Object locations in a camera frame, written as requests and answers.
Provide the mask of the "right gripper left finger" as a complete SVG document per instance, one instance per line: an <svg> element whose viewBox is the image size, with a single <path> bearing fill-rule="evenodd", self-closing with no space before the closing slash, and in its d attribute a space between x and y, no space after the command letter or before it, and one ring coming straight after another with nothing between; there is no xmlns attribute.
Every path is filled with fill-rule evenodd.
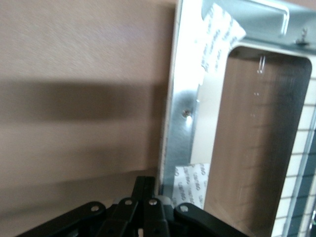
<svg viewBox="0 0 316 237"><path fill-rule="evenodd" d="M146 177L136 178L132 195L107 208L92 201L55 217L26 232L20 237L122 237L142 200Z"/></svg>

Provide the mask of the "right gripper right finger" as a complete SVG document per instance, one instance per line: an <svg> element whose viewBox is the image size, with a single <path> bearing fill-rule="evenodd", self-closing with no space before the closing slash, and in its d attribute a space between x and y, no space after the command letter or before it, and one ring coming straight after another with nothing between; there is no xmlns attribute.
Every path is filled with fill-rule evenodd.
<svg viewBox="0 0 316 237"><path fill-rule="evenodd" d="M246 234L191 203L175 208L154 196L155 178L143 178L145 237L245 237Z"/></svg>

